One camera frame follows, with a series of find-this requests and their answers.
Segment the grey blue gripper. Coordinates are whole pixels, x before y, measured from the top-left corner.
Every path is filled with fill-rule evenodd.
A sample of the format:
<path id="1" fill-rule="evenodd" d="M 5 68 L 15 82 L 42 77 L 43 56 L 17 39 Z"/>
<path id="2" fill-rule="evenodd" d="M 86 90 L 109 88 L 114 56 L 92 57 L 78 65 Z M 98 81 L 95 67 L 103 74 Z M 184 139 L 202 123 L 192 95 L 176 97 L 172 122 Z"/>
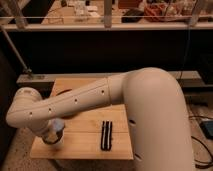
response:
<path id="1" fill-rule="evenodd" d="M 44 133 L 42 140 L 47 145 L 55 145 L 63 137 L 65 122 L 60 119 L 52 119 L 48 122 L 47 131 Z"/>

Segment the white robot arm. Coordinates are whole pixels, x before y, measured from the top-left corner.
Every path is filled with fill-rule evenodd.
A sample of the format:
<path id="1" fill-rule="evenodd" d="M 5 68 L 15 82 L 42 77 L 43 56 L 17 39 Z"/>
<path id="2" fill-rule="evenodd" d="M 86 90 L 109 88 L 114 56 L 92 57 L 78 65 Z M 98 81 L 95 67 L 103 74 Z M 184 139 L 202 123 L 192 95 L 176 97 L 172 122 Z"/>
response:
<path id="1" fill-rule="evenodd" d="M 48 99 L 34 88 L 20 88 L 6 122 L 45 137 L 54 118 L 115 104 L 126 109 L 135 171 L 196 171 L 184 94 L 163 69 L 148 67 L 103 77 Z"/>

